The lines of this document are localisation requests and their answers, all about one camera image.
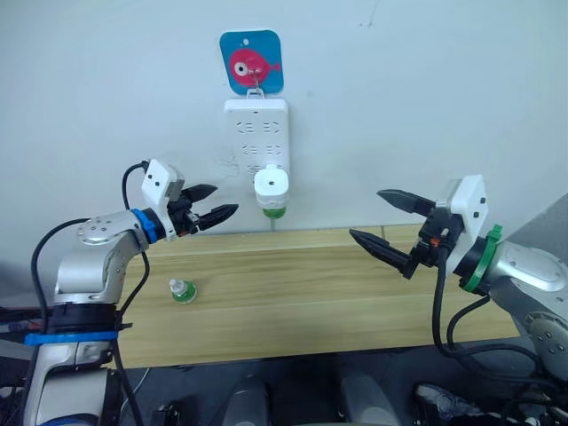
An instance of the fish illustration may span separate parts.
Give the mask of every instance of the fish illustration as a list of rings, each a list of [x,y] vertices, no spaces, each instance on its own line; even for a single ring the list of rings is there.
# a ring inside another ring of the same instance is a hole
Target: fish illustration
[[[231,74],[235,81],[243,86],[255,87],[256,79],[262,83],[272,71],[280,71],[280,64],[270,65],[257,51],[239,49],[230,58]]]

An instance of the wall socket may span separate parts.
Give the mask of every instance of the wall socket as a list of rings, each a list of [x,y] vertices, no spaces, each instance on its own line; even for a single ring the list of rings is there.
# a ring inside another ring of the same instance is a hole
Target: wall socket
[[[253,182],[267,164],[276,164],[289,174],[288,103],[284,99],[229,99],[225,124],[241,175]]]

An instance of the small bottle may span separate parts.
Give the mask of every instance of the small bottle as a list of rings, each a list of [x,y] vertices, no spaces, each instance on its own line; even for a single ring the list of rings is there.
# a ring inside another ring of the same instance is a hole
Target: small bottle
[[[190,304],[197,297],[197,287],[191,281],[170,280],[171,296],[180,304]]]

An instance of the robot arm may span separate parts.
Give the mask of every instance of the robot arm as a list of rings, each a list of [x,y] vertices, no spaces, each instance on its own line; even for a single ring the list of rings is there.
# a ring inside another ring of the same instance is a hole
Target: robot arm
[[[436,202],[400,190],[378,194],[426,221],[409,254],[371,233],[351,230],[359,245],[407,279],[418,264],[437,265],[439,248],[445,247],[446,273],[459,275],[460,287],[466,291],[489,295],[532,338],[547,371],[568,380],[568,267],[542,250],[498,242],[498,225],[485,238],[478,237],[487,214],[480,176],[452,182]]]
[[[116,310],[128,262],[150,244],[173,241],[220,224],[238,208],[224,205],[199,216],[191,211],[217,188],[183,190],[184,178],[171,166],[151,160],[142,185],[148,209],[94,217],[77,230],[73,249],[59,265],[54,306],[42,335],[28,390],[23,424],[117,424],[120,377],[102,365],[113,357],[122,329]]]

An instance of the white wall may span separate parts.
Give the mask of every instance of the white wall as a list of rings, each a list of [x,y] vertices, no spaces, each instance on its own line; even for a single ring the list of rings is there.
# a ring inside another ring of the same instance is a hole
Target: white wall
[[[268,230],[222,132],[218,38],[239,29],[282,43],[293,193],[278,229],[420,221],[376,190],[435,198],[483,173],[488,223],[510,233],[566,191],[566,17],[565,0],[3,1],[0,273],[27,282],[48,228],[120,209],[122,172],[156,155],[220,186],[207,207],[241,204],[216,232]]]

